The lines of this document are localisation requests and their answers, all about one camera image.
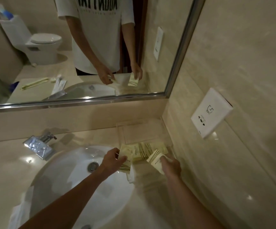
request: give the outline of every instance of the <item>wall socket cover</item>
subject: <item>wall socket cover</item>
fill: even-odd
[[[155,47],[154,47],[154,56],[157,61],[158,61],[158,57],[159,57],[159,51],[161,48],[162,38],[163,38],[163,30],[160,27],[158,27],[156,42],[155,42]]]
[[[205,138],[214,131],[232,109],[232,105],[219,92],[210,88],[191,120],[202,138]]]

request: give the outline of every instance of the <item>black symbol on sign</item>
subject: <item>black symbol on sign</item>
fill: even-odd
[[[211,107],[211,105],[208,106],[206,112],[208,112],[208,114],[212,113],[214,111],[214,109]]]

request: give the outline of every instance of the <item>t-shirt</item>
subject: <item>t-shirt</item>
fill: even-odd
[[[98,59],[112,72],[120,69],[120,26],[134,23],[132,0],[55,0],[58,17],[79,18],[83,32]],[[72,38],[75,67],[97,74],[97,70]]]

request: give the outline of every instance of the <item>faucet handle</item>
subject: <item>faucet handle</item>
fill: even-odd
[[[53,135],[52,133],[50,133],[49,131],[45,131],[44,133],[43,133],[43,135],[41,135],[40,137],[39,137],[39,139],[42,141],[42,142],[44,142],[44,143],[48,143],[49,141],[51,141],[52,139],[57,139],[56,138],[56,136],[55,135]]]

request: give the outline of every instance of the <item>t-shirt sleeve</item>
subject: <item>t-shirt sleeve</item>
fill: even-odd
[[[79,12],[75,0],[55,0],[55,3],[59,19],[65,19],[65,16],[79,18]]]
[[[133,0],[122,0],[121,3],[121,24],[135,23]]]

